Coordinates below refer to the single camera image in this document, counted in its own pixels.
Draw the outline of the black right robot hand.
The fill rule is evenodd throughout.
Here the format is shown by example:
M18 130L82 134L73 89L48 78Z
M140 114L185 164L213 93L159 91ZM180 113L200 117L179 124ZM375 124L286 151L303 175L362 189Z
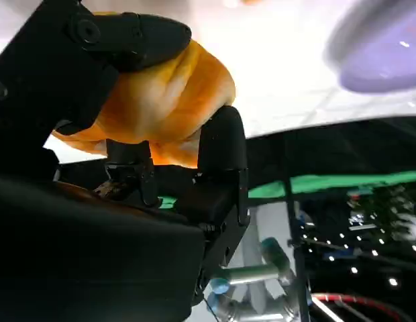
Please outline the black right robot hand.
M195 183L159 208L147 142L107 142L108 180L55 179L44 144L94 124L121 72L172 58L190 29L43 1L0 53L0 321L184 321L250 218L246 139L223 106L202 126Z

